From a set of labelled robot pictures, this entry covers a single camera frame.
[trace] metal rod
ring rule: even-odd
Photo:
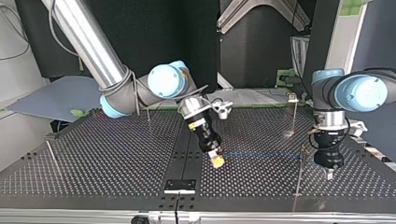
[[[49,152],[50,152],[51,157],[52,157],[55,161],[57,161],[57,159],[56,159],[56,157],[55,157],[55,154],[53,153],[52,146],[50,145],[50,141],[46,141],[46,143],[47,143],[47,146],[49,147]]]
[[[50,10],[54,0],[42,0]],[[84,0],[56,0],[54,19],[102,89],[125,77],[125,69]]]

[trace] metal frame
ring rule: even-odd
[[[70,132],[86,119],[80,119],[63,132]],[[129,223],[136,215],[160,220],[159,223],[175,223],[176,211],[181,223],[396,222],[396,215],[390,215],[396,214],[395,200],[393,199],[329,198],[306,195],[286,198],[205,198],[200,195],[203,154],[198,147],[197,138],[191,134],[185,124],[180,128],[177,138],[173,159],[169,161],[163,179],[163,188],[168,179],[194,179],[197,190],[193,195],[161,193],[157,198],[135,196],[128,198],[95,196],[91,198],[78,196],[51,198],[43,195],[3,195],[0,196],[3,207],[0,208],[0,223]],[[353,153],[360,160],[366,161],[374,170],[378,171],[382,178],[387,179],[389,183],[396,182],[396,175],[393,171],[376,157],[372,157],[359,144],[347,139],[345,145],[352,148]],[[32,154],[39,150],[48,149],[43,144],[32,151]],[[25,162],[15,162],[1,172],[0,176],[12,174]],[[300,166],[300,163],[296,164],[296,174],[301,172],[298,169]]]
[[[292,23],[296,0],[233,0],[218,20],[218,27],[222,34],[226,34],[251,9],[258,6],[269,6],[276,9],[287,21]],[[303,31],[310,22],[300,5],[294,18],[294,27]]]
[[[101,210],[0,210],[0,223],[130,223],[134,216],[149,217],[157,223],[175,223],[173,212]],[[394,223],[394,215],[356,213],[209,213],[179,212],[181,223]]]

